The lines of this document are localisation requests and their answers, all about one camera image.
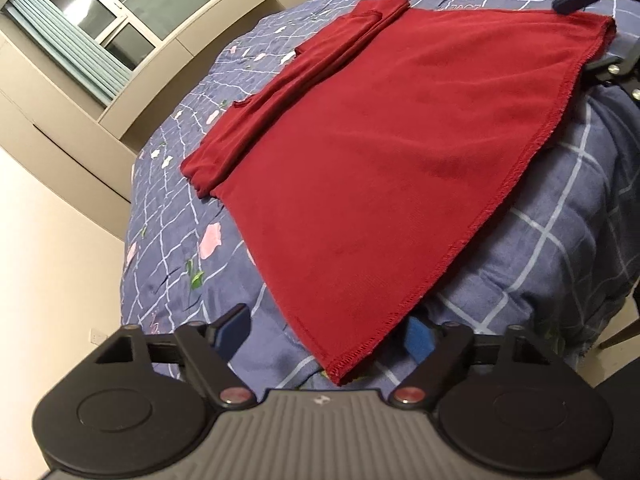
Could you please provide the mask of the red knit sweater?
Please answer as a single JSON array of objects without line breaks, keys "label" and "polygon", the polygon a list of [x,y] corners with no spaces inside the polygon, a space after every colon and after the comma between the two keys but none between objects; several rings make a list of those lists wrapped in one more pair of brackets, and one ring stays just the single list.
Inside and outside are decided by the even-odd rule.
[{"label": "red knit sweater", "polygon": [[607,15],[361,0],[181,165],[230,212],[342,384],[518,184],[616,33]]}]

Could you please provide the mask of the light blue left curtain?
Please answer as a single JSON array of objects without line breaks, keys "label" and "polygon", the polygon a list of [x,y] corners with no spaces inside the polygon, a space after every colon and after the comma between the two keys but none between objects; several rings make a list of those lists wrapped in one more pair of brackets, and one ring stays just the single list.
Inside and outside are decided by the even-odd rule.
[{"label": "light blue left curtain", "polygon": [[128,84],[132,71],[50,0],[8,0],[3,12],[102,105],[109,106]]}]

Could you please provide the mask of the white wall socket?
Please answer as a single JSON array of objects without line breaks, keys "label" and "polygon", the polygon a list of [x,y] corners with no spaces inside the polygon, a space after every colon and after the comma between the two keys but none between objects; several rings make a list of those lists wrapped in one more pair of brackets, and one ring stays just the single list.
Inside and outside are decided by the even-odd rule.
[{"label": "white wall socket", "polygon": [[89,342],[94,346],[99,346],[107,340],[107,334],[101,332],[97,328],[92,328],[89,332]]}]

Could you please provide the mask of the beige wall cabinet unit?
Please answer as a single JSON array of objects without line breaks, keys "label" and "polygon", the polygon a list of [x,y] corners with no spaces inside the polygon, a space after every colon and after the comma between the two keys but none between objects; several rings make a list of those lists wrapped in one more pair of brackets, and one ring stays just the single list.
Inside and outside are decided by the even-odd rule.
[{"label": "beige wall cabinet unit", "polygon": [[1,146],[114,236],[134,153],[231,40],[307,0],[1,0]]}]

